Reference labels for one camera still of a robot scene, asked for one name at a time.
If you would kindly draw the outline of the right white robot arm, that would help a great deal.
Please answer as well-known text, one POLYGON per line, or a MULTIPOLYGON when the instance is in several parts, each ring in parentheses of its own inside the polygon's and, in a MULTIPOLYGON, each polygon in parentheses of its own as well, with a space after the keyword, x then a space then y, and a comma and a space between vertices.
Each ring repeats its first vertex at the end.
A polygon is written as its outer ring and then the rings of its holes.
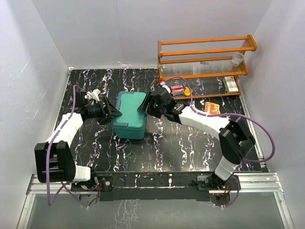
POLYGON ((222 158, 203 185, 224 189, 230 176, 253 149, 255 139, 247 122, 241 117, 210 117, 187 102, 179 102, 163 87, 149 92, 138 111, 147 115, 197 128, 217 138, 220 142, 222 158))

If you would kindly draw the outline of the green box lid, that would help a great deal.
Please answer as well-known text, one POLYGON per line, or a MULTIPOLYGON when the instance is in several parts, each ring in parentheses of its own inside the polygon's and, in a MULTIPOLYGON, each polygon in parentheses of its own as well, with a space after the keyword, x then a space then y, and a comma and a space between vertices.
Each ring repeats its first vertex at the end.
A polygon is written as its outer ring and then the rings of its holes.
POLYGON ((137 109, 143 102, 146 93, 121 91, 118 94, 116 108, 122 116, 112 120, 112 125, 117 128, 141 129, 144 127, 146 116, 137 109))

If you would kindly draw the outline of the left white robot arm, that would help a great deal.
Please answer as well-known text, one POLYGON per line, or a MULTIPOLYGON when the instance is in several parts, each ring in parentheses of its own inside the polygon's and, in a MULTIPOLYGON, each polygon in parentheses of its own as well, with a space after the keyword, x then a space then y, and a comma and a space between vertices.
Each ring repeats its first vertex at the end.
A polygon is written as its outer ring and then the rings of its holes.
POLYGON ((52 135, 34 148, 38 180, 47 182, 81 182, 87 190, 98 186, 98 178, 92 169, 75 164, 70 146, 88 119, 96 119, 100 125, 122 116, 106 96, 98 97, 99 90, 93 92, 73 92, 72 108, 62 116, 52 135))

